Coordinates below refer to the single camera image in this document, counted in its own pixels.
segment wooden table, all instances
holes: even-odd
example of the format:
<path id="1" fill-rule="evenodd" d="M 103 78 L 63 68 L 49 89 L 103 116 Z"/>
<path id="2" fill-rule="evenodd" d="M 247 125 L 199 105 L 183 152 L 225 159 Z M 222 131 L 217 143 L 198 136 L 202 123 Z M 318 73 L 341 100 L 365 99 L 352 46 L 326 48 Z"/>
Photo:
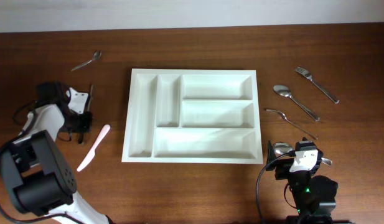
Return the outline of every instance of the wooden table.
<path id="1" fill-rule="evenodd" d="M 100 61 L 70 72 L 98 49 Z M 314 72 L 340 103 L 296 66 Z M 75 170 L 101 127 L 112 125 L 93 162 L 75 174 L 95 209 L 116 223 L 256 223 L 261 165 L 121 163 L 132 68 L 256 70 L 264 149 L 268 140 L 295 144 L 304 136 L 263 110 L 277 108 L 318 135 L 316 144 L 333 160 L 318 174 L 339 183 L 334 220 L 384 223 L 384 23 L 0 34 L 0 145 L 20 131 L 12 113 L 36 98 L 37 84 L 57 80 L 88 91 L 94 83 L 88 144 L 57 145 Z M 275 94 L 275 84 L 289 86 L 321 121 Z M 296 214 L 283 199 L 285 184 L 274 172 L 261 181 L 269 220 Z M 15 211 L 1 180 L 0 201 L 17 218 L 33 217 Z"/>

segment cutlery organizer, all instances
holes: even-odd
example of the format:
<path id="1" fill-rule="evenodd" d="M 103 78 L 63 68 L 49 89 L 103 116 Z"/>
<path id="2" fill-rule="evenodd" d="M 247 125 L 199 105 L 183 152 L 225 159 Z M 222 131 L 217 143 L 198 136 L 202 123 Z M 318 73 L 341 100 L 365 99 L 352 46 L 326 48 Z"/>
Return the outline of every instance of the cutlery organizer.
<path id="1" fill-rule="evenodd" d="M 262 164 L 255 71 L 133 69 L 122 162 Z"/>

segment white background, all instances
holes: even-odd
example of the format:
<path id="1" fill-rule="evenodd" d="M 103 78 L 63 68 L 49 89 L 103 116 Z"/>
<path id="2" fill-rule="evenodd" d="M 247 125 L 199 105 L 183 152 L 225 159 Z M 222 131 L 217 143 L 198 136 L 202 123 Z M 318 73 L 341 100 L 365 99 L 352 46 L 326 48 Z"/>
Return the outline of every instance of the white background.
<path id="1" fill-rule="evenodd" d="M 0 0 L 0 32 L 384 22 L 384 0 Z"/>

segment silver fork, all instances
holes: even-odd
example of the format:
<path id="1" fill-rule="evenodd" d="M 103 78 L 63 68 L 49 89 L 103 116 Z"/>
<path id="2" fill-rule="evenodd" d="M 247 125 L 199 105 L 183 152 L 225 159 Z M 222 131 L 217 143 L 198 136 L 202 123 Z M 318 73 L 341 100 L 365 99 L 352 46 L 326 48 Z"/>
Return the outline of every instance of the silver fork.
<path id="1" fill-rule="evenodd" d="M 328 96 L 330 98 L 330 100 L 332 100 L 334 103 L 339 103 L 339 99 L 337 99 L 337 97 L 335 97 L 333 94 L 331 94 L 329 91 L 327 91 L 326 89 L 324 89 L 323 87 L 321 87 L 319 84 L 317 84 L 313 79 L 312 79 L 312 75 L 311 73 L 306 70 L 305 68 L 301 68 L 301 67 L 297 67 L 296 69 L 294 69 L 294 71 L 300 73 L 301 75 L 303 75 L 305 78 L 309 79 L 313 84 L 315 84 L 316 87 L 318 87 L 320 90 L 322 90 L 322 92 L 324 94 L 326 94 L 326 96 Z"/>

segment silver spoon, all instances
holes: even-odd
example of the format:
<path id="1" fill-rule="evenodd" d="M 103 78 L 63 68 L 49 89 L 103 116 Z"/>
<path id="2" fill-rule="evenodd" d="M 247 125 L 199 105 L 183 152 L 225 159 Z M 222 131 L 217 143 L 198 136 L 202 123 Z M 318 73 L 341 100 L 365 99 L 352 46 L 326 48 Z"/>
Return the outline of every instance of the silver spoon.
<path id="1" fill-rule="evenodd" d="M 267 111 L 270 111 L 270 112 L 274 112 L 274 113 L 277 113 L 278 115 L 280 115 L 285 121 L 289 122 L 290 124 L 292 124 L 294 127 L 300 129 L 301 131 L 304 131 L 305 133 L 307 133 L 308 135 L 310 135 L 312 138 L 316 139 L 317 140 L 317 137 L 315 137 L 313 134 L 309 133 L 308 131 L 305 131 L 302 127 L 294 124 L 293 122 L 289 121 L 286 117 L 286 115 L 281 112 L 281 111 L 278 111 L 278 110 L 271 110 L 271 109 L 266 109 Z"/>
<path id="2" fill-rule="evenodd" d="M 315 119 L 315 121 L 320 120 L 320 117 L 318 117 L 318 115 L 316 115 L 310 109 L 306 108 L 304 105 L 300 104 L 300 102 L 298 102 L 296 99 L 294 99 L 294 97 L 291 95 L 290 89 L 287 86 L 275 85 L 273 87 L 273 90 L 281 96 L 289 97 L 290 99 L 292 99 L 293 102 L 295 102 L 298 106 L 300 106 L 307 114 L 309 114 L 309 116 L 311 116 L 313 119 Z"/>
<path id="3" fill-rule="evenodd" d="M 287 152 L 290 152 L 293 149 L 293 147 L 286 143 L 286 142 L 276 142 L 273 144 L 273 149 L 275 151 L 275 153 L 279 154 L 279 155 L 283 155 Z M 330 159 L 326 159 L 326 158 L 323 158 L 322 157 L 322 163 L 323 164 L 326 164 L 328 166 L 331 166 L 333 164 L 333 162 L 330 160 Z"/>
<path id="4" fill-rule="evenodd" d="M 89 63 L 93 62 L 94 60 L 98 60 L 100 58 L 100 56 L 102 56 L 102 52 L 100 50 L 97 50 L 94 54 L 93 54 L 93 57 L 91 60 L 87 61 L 87 62 L 84 62 L 84 63 L 81 63 L 80 65 L 77 65 L 76 67 L 74 67 L 72 69 L 72 71 L 76 70 L 76 69 L 79 69 L 81 67 L 84 67 L 85 65 L 88 65 Z"/>

